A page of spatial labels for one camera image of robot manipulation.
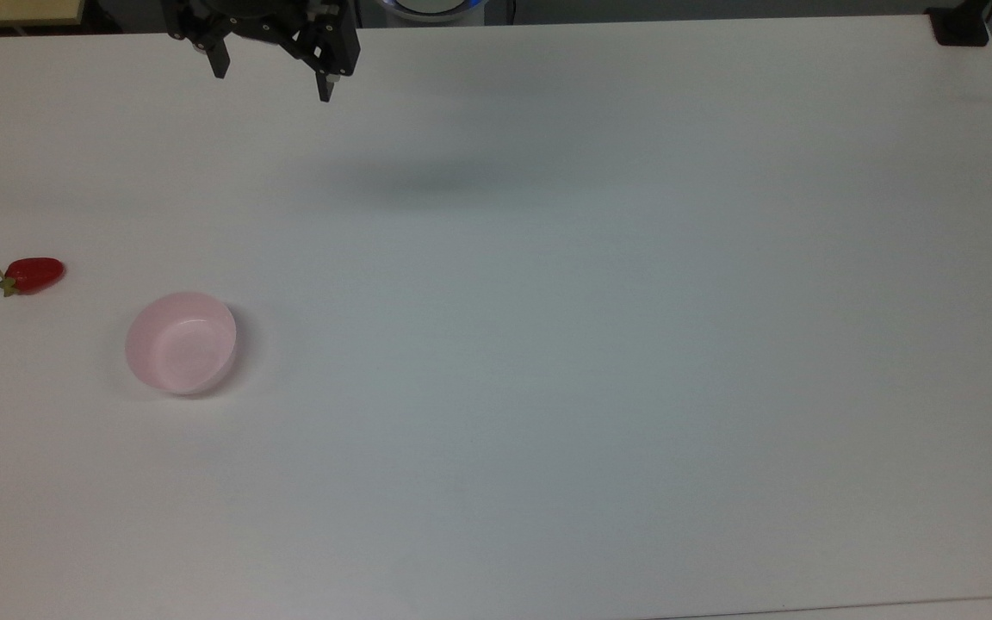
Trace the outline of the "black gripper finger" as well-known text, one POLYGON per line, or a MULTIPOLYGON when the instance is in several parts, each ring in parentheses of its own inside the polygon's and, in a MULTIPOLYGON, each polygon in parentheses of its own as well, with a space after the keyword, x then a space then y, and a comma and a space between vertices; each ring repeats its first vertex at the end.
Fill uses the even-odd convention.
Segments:
POLYGON ((231 66, 225 38, 232 30, 233 19, 225 15, 189 17, 189 42, 197 52, 206 56, 210 71, 218 79, 223 79, 231 66))
POLYGON ((311 21, 298 28, 276 28, 279 46, 315 76, 320 102, 329 102, 335 85, 354 74, 361 43, 354 21, 311 21))

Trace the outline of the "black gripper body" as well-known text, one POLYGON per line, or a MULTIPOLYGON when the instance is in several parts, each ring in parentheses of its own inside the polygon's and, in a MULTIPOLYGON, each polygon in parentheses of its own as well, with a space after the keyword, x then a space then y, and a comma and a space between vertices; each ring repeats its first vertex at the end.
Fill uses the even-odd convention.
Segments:
POLYGON ((231 33, 295 38, 306 31, 357 30, 350 1, 162 1, 160 9, 169 35, 178 40, 223 39, 231 33))

